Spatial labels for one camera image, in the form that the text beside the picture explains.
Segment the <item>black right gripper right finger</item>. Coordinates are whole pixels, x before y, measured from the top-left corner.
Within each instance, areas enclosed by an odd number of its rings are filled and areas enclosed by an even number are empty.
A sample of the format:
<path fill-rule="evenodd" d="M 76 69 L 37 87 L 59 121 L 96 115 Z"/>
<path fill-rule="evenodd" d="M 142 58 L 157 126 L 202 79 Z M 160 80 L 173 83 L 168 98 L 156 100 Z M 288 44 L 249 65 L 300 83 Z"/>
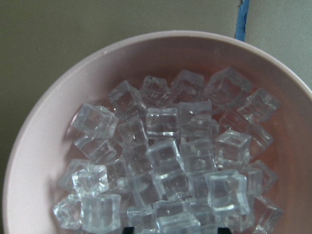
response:
<path fill-rule="evenodd" d="M 232 234 L 231 230 L 226 227 L 218 227 L 217 234 Z"/>

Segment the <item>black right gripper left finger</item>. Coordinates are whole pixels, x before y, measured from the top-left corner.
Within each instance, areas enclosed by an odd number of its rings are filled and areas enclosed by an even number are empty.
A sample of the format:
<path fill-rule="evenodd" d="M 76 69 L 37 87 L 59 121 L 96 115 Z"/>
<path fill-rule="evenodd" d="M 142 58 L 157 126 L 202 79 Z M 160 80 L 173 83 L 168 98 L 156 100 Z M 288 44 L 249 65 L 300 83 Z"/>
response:
<path fill-rule="evenodd" d="M 122 230 L 122 234 L 134 234 L 135 228 L 134 227 L 124 227 Z"/>

